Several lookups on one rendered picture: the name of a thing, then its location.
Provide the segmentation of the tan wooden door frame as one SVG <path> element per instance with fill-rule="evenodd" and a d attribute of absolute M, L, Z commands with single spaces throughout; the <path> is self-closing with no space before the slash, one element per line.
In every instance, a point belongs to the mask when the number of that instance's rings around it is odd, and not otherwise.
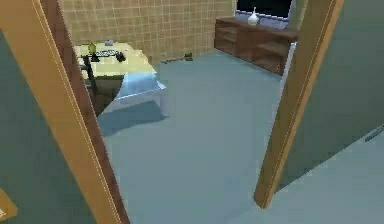
<path fill-rule="evenodd" d="M 253 195 L 269 206 L 344 0 L 310 0 Z M 1 0 L 3 32 L 97 224 L 131 224 L 57 0 Z"/>

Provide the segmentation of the black thin chair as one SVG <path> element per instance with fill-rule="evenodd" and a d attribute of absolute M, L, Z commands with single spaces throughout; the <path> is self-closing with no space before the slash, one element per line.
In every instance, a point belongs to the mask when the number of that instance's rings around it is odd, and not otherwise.
<path fill-rule="evenodd" d="M 85 70 L 87 72 L 88 79 L 90 81 L 90 86 L 94 95 L 99 94 L 99 90 L 97 87 L 97 83 L 95 80 L 95 76 L 93 74 L 92 66 L 90 63 L 90 59 L 88 55 L 81 55 L 80 58 L 83 60 L 83 63 L 80 65 L 81 70 Z"/>

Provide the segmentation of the white table with yellow top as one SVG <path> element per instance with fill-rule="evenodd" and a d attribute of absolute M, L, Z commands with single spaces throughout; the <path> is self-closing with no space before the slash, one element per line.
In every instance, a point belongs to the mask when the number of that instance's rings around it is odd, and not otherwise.
<path fill-rule="evenodd" d="M 97 116 L 150 101 L 155 102 L 164 113 L 167 87 L 159 80 L 157 71 L 141 50 L 134 49 L 127 43 L 115 43 L 113 46 L 96 44 L 96 52 L 103 50 L 122 52 L 126 57 L 123 62 L 119 62 L 116 55 L 109 57 L 91 55 L 88 45 L 77 45 L 74 50 L 79 67 L 83 63 L 80 56 L 89 56 L 99 90 L 98 95 L 92 92 L 87 72 L 80 70 Z"/>

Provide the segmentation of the tan wooden furniture corner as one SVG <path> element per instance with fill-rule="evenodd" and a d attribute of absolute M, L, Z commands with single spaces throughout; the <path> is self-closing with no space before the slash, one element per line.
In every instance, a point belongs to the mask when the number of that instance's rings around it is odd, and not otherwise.
<path fill-rule="evenodd" d="M 12 199 L 0 188 L 0 222 L 15 217 L 17 212 Z"/>

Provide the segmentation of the black television set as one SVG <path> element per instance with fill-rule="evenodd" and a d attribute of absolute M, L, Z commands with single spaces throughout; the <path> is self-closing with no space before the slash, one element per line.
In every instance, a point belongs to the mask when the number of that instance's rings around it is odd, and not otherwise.
<path fill-rule="evenodd" d="M 236 0 L 236 10 L 241 12 L 255 11 L 258 14 L 288 18 L 293 0 Z"/>

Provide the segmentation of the brown wooden cupboard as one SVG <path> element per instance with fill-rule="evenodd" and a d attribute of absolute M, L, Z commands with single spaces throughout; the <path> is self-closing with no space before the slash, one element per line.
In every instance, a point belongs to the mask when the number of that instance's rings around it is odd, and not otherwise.
<path fill-rule="evenodd" d="M 280 76 L 284 73 L 290 45 L 297 40 L 296 29 L 249 25 L 236 17 L 217 18 L 215 23 L 216 49 Z"/>

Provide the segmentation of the white vase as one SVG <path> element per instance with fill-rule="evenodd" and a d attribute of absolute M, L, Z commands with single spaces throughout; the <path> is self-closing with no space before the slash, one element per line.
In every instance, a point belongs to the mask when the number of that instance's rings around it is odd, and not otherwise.
<path fill-rule="evenodd" d="M 252 14 L 248 17 L 249 25 L 257 25 L 259 22 L 259 17 L 256 15 L 256 8 L 253 8 Z"/>

